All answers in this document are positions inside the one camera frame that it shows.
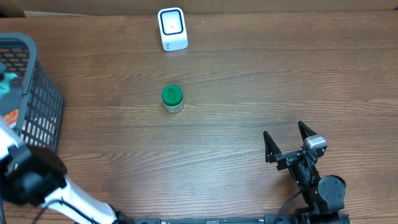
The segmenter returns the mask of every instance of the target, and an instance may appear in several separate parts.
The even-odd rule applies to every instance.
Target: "gray plastic basket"
[[[0,62],[7,72],[18,75],[11,91],[0,99],[0,113],[18,110],[13,129],[26,144],[57,150],[62,115],[63,96],[39,61],[34,41],[25,34],[0,34]]]

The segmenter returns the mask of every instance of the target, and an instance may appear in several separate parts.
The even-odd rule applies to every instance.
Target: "teal object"
[[[162,91],[162,100],[167,106],[177,106],[182,99],[182,90],[177,85],[168,85]]]
[[[3,73],[3,78],[0,81],[0,97],[10,92],[11,80],[17,77],[15,73]]]

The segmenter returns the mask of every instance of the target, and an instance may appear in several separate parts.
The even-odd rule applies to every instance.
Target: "small jar with green lid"
[[[164,107],[170,113],[178,113],[184,107],[182,90],[177,85],[166,86],[162,91]]]

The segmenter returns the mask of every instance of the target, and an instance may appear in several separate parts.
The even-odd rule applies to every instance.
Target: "wooden table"
[[[0,19],[24,32],[62,90],[59,156],[70,177],[131,217],[253,217],[297,191],[266,164],[262,132],[329,141],[321,176],[348,183],[353,223],[398,222],[398,13],[187,15],[189,48],[166,53],[156,16]],[[180,85],[170,114],[160,93]],[[293,212],[302,199],[289,206]],[[38,208],[6,204],[9,223]],[[47,211],[41,223],[71,223]]]

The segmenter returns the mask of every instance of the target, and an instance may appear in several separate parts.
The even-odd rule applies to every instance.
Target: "green lid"
[[[162,100],[167,106],[177,106],[182,102],[182,90],[176,85],[166,86],[162,91]]]

